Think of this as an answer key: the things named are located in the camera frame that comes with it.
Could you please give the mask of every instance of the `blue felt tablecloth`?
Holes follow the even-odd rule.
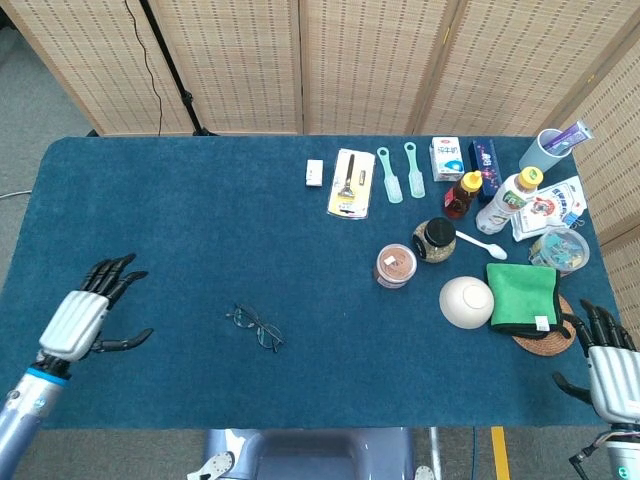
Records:
[[[421,263],[400,290],[372,277],[378,251],[410,244],[414,227],[440,215],[450,183],[434,183],[430,137],[67,138],[45,155],[0,297],[0,385],[32,361],[59,302],[104,257],[136,252],[136,283],[107,318],[105,337],[155,328],[145,345],[92,355],[51,415],[50,427],[352,427],[551,425],[598,422],[558,390],[551,373],[587,385],[577,342],[554,358],[510,337],[450,325],[438,293],[460,275],[482,278],[489,255],[460,241],[445,263]],[[403,144],[412,140],[427,198],[410,196]],[[469,138],[461,138],[468,165]],[[531,142],[496,138],[503,176]],[[339,148],[386,145],[405,200],[391,205],[375,172],[369,218],[326,213]],[[325,160],[324,187],[304,185],[306,160]],[[576,173],[571,158],[543,185]],[[493,237],[527,263],[533,240]],[[562,279],[579,310],[590,298],[616,312],[591,220],[580,233],[592,255]],[[287,338],[278,354],[225,318],[253,306]]]

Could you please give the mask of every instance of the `white bowl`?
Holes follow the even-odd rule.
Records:
[[[457,277],[440,290],[440,310],[456,327],[478,328],[491,318],[493,293],[477,278]]]

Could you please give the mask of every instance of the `mint green brush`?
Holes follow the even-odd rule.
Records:
[[[382,167],[384,168],[384,188],[387,190],[387,198],[391,203],[400,203],[402,201],[402,190],[400,190],[398,177],[396,177],[393,174],[393,170],[391,170],[389,149],[387,147],[380,147],[378,149],[378,157],[380,157]]]
[[[413,198],[422,198],[425,196],[424,179],[422,172],[418,170],[418,162],[416,161],[416,144],[407,142],[404,144],[404,151],[409,157],[409,187],[411,187],[411,196]]]

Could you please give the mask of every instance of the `round placemat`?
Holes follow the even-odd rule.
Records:
[[[564,313],[573,313],[569,303],[562,297],[560,297],[560,308]],[[524,348],[526,351],[541,355],[543,357],[552,357],[564,352],[571,346],[573,340],[576,338],[576,330],[571,323],[564,320],[564,327],[569,330],[571,334],[570,338],[564,338],[560,332],[551,332],[549,335],[541,340],[533,340],[531,338],[511,337],[518,345]]]

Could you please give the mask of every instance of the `black robotic finger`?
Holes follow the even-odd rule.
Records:
[[[105,275],[107,275],[111,271],[111,269],[113,268],[113,265],[115,265],[117,261],[118,261],[117,258],[115,260],[109,260],[107,263],[105,263],[104,265],[102,265],[102,267],[98,269],[96,274],[93,276],[93,280],[91,280],[91,283],[87,286],[88,292],[93,292],[93,293],[96,292],[96,288],[98,288],[98,286],[102,282],[102,279],[105,277]]]
[[[78,290],[88,291],[88,287],[89,285],[91,285],[91,282],[93,282],[93,279],[95,278],[96,273],[98,273],[98,270],[100,270],[105,264],[109,263],[110,261],[111,259],[106,258],[91,267],[91,270],[89,270],[89,273],[87,273],[87,276],[84,278],[84,282],[82,282],[82,285],[80,285],[80,288]]]
[[[100,284],[93,290],[98,295],[108,293],[114,284],[119,280],[122,271],[136,258],[135,253],[130,253],[126,257],[117,258],[113,261],[111,269],[101,279]]]
[[[122,294],[127,290],[127,288],[129,288],[129,285],[131,285],[136,280],[140,280],[141,278],[146,277],[147,274],[148,272],[132,272],[128,274],[126,277],[124,277],[122,280],[118,281],[118,283],[115,284],[113,289],[104,295],[109,299],[109,306],[107,307],[107,310],[111,310],[111,308],[113,308],[113,306],[120,299]]]
[[[607,335],[607,328],[604,320],[600,318],[598,311],[588,300],[580,299],[580,305],[582,305],[582,308],[586,310],[587,316],[589,317],[591,334],[593,335],[595,344],[601,347],[608,347],[609,336]]]
[[[593,341],[593,336],[589,331],[589,328],[584,324],[584,322],[577,317],[576,315],[572,315],[570,313],[563,313],[562,316],[573,325],[573,328],[576,329],[576,336],[580,341],[580,346],[582,347],[582,352],[585,357],[589,356],[589,349],[595,346]]]
[[[613,315],[608,310],[602,307],[596,307],[600,318],[602,318],[607,326],[609,340],[611,340],[611,346],[616,348],[623,348],[624,342],[618,331],[618,324],[613,318]]]
[[[633,343],[633,338],[631,338],[631,335],[629,334],[629,332],[627,332],[627,329],[622,325],[618,325],[618,332],[622,337],[624,348],[626,348],[627,350],[631,350],[632,352],[636,352],[636,345],[635,343]]]
[[[578,400],[586,403],[587,405],[592,405],[591,402],[591,392],[586,388],[581,388],[564,378],[560,372],[553,372],[553,381],[556,382],[556,385],[560,390],[562,390],[567,395],[572,396],[573,398],[577,398]]]
[[[145,328],[142,332],[133,338],[125,340],[96,340],[91,347],[91,351],[96,353],[102,352],[123,352],[131,350],[142,345],[147,338],[153,333],[153,328]]]

